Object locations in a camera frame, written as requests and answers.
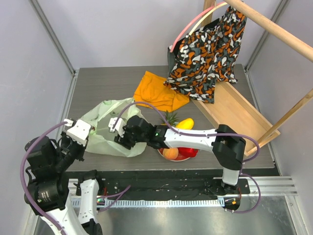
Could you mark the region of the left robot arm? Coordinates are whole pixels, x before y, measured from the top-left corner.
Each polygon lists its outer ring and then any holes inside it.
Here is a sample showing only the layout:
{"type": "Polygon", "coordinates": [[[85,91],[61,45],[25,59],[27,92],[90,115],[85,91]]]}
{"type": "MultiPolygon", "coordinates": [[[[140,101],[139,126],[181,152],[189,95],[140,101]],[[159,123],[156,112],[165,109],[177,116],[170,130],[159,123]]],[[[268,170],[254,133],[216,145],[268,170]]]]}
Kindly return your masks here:
{"type": "Polygon", "coordinates": [[[35,207],[33,212],[46,222],[56,235],[101,235],[96,219],[96,197],[103,192],[104,183],[97,170],[82,173],[75,186],[81,196],[80,210],[75,212],[69,193],[67,169],[75,160],[83,161],[85,147],[65,132],[58,141],[43,137],[32,149],[25,169],[27,189],[38,207],[56,221],[59,230],[35,207]]]}

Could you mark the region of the green avocado plastic bag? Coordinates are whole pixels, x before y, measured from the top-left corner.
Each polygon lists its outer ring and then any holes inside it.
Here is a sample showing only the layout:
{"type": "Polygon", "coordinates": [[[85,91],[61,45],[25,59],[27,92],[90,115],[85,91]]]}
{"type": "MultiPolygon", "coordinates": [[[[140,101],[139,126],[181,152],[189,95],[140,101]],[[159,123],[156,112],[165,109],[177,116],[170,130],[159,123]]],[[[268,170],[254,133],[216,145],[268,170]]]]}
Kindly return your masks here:
{"type": "Polygon", "coordinates": [[[105,100],[80,118],[94,128],[89,134],[87,152],[120,157],[135,157],[143,153],[145,143],[136,143],[131,149],[126,149],[114,141],[118,134],[124,132],[122,125],[131,117],[143,117],[141,110],[135,105],[123,111],[131,103],[134,103],[133,98],[105,100]]]}

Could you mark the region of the red fake apple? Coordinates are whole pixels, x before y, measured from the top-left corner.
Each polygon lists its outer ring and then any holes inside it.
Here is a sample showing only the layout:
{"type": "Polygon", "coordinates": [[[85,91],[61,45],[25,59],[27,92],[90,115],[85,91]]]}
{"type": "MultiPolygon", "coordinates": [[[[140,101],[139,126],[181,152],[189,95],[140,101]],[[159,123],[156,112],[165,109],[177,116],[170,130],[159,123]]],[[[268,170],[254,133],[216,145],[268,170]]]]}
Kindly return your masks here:
{"type": "Polygon", "coordinates": [[[198,154],[198,150],[194,148],[179,147],[179,153],[187,158],[193,158],[198,154]]]}

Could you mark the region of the yellow fake mango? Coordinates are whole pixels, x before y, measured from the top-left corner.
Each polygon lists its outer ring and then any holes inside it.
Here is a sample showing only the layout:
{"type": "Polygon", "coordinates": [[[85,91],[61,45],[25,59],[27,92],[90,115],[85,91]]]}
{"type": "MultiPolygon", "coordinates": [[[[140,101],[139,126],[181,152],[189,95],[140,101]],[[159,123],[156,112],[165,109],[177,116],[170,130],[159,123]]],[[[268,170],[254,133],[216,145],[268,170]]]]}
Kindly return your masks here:
{"type": "Polygon", "coordinates": [[[194,121],[192,118],[186,118],[176,125],[176,128],[183,130],[191,130],[193,127],[194,121]]]}

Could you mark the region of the fake peach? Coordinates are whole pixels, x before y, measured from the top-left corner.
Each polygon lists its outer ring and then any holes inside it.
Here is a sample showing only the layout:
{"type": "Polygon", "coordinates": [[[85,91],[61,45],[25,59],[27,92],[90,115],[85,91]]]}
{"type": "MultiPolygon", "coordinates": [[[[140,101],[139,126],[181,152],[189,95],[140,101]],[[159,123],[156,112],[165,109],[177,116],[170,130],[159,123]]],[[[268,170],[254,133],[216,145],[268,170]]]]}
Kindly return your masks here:
{"type": "Polygon", "coordinates": [[[168,160],[175,160],[179,155],[179,150],[178,148],[165,148],[162,155],[168,160]]]}

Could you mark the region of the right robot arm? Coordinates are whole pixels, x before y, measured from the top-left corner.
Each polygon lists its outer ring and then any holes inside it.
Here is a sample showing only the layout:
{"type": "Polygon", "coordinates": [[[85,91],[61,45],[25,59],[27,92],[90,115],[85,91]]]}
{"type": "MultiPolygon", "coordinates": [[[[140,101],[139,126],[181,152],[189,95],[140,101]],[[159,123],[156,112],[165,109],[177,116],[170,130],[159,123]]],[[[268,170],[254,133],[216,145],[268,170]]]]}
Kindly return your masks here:
{"type": "Polygon", "coordinates": [[[111,118],[108,124],[111,133],[116,132],[114,141],[130,150],[137,143],[146,143],[153,149],[192,148],[211,152],[223,168],[221,183],[209,186],[215,195],[238,192],[239,174],[243,166],[246,141],[227,125],[218,129],[182,130],[167,125],[151,125],[139,116],[128,121],[111,118]]]}

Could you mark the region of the fake pineapple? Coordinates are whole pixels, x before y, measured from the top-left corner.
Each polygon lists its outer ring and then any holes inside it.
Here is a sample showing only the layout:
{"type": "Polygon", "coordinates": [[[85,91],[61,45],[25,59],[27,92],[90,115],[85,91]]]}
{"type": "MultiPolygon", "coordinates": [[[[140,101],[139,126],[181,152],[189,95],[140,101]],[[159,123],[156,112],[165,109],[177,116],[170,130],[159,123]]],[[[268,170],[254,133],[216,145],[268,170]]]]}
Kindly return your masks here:
{"type": "Polygon", "coordinates": [[[166,121],[173,127],[175,127],[179,123],[179,119],[177,117],[177,112],[166,111],[164,113],[164,117],[165,117],[166,121]]]}

